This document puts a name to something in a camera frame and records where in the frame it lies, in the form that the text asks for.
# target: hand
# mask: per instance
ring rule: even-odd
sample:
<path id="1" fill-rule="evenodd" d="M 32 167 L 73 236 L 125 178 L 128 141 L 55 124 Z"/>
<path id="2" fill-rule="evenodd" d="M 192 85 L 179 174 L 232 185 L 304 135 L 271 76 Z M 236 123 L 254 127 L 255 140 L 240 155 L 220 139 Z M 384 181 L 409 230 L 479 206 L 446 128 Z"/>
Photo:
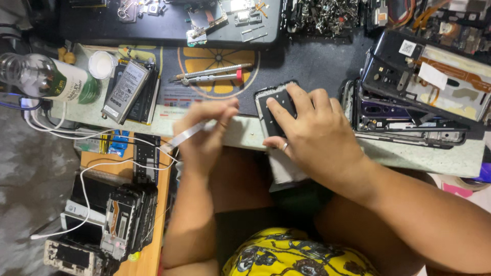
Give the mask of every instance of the hand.
<path id="1" fill-rule="evenodd" d="M 237 98 L 193 104 L 186 117 L 174 124 L 176 136 L 203 120 L 217 120 L 211 131 L 202 130 L 179 145 L 185 170 L 200 176 L 210 174 L 221 152 L 223 134 L 230 119 L 239 112 L 238 108 Z"/>
<path id="2" fill-rule="evenodd" d="M 330 99 L 324 89 L 307 94 L 291 83 L 287 91 L 297 109 L 296 120 L 274 98 L 266 101 L 288 139 L 285 154 L 328 188 L 349 181 L 351 175 L 357 174 L 357 166 L 368 158 L 356 142 L 339 102 Z M 269 137 L 263 145 L 282 149 L 286 141 L 278 136 Z"/>

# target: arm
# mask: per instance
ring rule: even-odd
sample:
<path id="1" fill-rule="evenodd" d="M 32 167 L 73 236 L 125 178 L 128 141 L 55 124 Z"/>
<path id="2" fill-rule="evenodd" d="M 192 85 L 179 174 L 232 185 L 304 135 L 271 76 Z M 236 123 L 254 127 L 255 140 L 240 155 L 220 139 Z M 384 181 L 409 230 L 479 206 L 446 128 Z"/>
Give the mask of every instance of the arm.
<path id="1" fill-rule="evenodd" d="M 201 131 L 179 146 L 184 169 L 165 234 L 162 262 L 166 275 L 218 275 L 208 177 L 220 155 L 227 124 L 237 114 L 237 108 L 237 99 L 193 105 L 188 115 L 174 124 L 177 135 L 203 120 L 218 121 L 209 133 Z"/>
<path id="2" fill-rule="evenodd" d="M 296 85 L 287 90 L 297 108 L 296 120 L 275 99 L 267 103 L 288 138 L 285 153 L 305 173 L 376 213 L 430 263 L 461 273 L 491 272 L 491 214 L 371 161 L 339 102 L 325 90 L 310 95 Z M 264 144 L 282 148 L 285 141 L 270 137 Z"/>

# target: finger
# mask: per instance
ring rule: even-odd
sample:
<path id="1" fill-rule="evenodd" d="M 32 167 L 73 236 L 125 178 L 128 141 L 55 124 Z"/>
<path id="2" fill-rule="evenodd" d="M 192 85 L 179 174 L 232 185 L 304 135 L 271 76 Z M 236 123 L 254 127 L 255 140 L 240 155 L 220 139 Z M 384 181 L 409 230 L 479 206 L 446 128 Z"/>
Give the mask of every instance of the finger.
<path id="1" fill-rule="evenodd" d="M 316 112 L 332 112 L 329 96 L 324 89 L 315 89 L 309 94 L 314 102 Z"/>
<path id="2" fill-rule="evenodd" d="M 208 119 L 220 119 L 223 112 L 228 107 L 234 107 L 237 109 L 239 106 L 239 100 L 233 98 L 226 101 L 209 101 L 199 104 L 193 104 L 186 115 L 181 121 L 177 122 L 179 129 L 185 130 L 195 124 Z"/>
<path id="3" fill-rule="evenodd" d="M 286 90 L 288 91 L 288 94 L 290 94 L 290 97 L 292 97 L 299 116 L 314 111 L 314 106 L 305 90 L 294 83 L 288 84 Z"/>
<path id="4" fill-rule="evenodd" d="M 343 108 L 341 107 L 341 104 L 339 103 L 339 101 L 337 99 L 334 99 L 334 98 L 330 98 L 329 100 L 330 100 L 330 103 L 332 106 L 332 112 L 344 115 Z"/>
<path id="5" fill-rule="evenodd" d="M 268 105 L 268 108 L 278 122 L 278 125 L 285 133 L 287 133 L 287 129 L 295 121 L 295 119 L 274 98 L 268 98 L 266 100 L 266 105 Z"/>
<path id="6" fill-rule="evenodd" d="M 287 142 L 287 139 L 280 137 L 280 136 L 271 136 L 263 141 L 263 145 L 267 147 L 272 147 L 272 148 L 277 148 L 277 149 L 283 149 L 283 146 Z M 292 157 L 292 147 L 291 145 L 287 145 L 285 148 L 285 154 L 288 157 Z"/>
<path id="7" fill-rule="evenodd" d="M 223 135 L 227 131 L 228 124 L 233 116 L 237 115 L 239 110 L 235 107 L 228 107 L 222 114 L 221 118 L 217 120 L 216 125 L 208 137 L 208 143 L 211 147 L 220 146 L 222 143 Z"/>

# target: plastic bottle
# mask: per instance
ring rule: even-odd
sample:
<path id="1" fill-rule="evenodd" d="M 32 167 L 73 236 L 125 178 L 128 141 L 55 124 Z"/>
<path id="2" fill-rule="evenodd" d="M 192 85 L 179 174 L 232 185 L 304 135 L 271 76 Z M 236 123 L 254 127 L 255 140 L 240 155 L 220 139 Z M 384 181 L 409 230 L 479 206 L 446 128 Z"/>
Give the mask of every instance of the plastic bottle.
<path id="1" fill-rule="evenodd" d="M 87 71 L 40 54 L 0 55 L 0 82 L 38 98 L 89 104 L 101 96 L 101 81 Z"/>

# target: person's left hand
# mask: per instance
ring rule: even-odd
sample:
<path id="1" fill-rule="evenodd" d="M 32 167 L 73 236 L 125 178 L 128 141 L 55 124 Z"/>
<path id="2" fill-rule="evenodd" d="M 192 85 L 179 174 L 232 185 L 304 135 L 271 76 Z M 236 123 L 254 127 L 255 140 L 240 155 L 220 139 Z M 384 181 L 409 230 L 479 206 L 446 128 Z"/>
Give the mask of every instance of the person's left hand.
<path id="1" fill-rule="evenodd" d="M 203 120 L 217 120 L 211 131 L 199 131 L 179 145 L 185 170 L 198 173 L 200 176 L 210 174 L 221 152 L 223 134 L 230 119 L 239 112 L 238 108 L 237 98 L 196 103 L 191 105 L 186 117 L 174 124 L 176 136 Z"/>

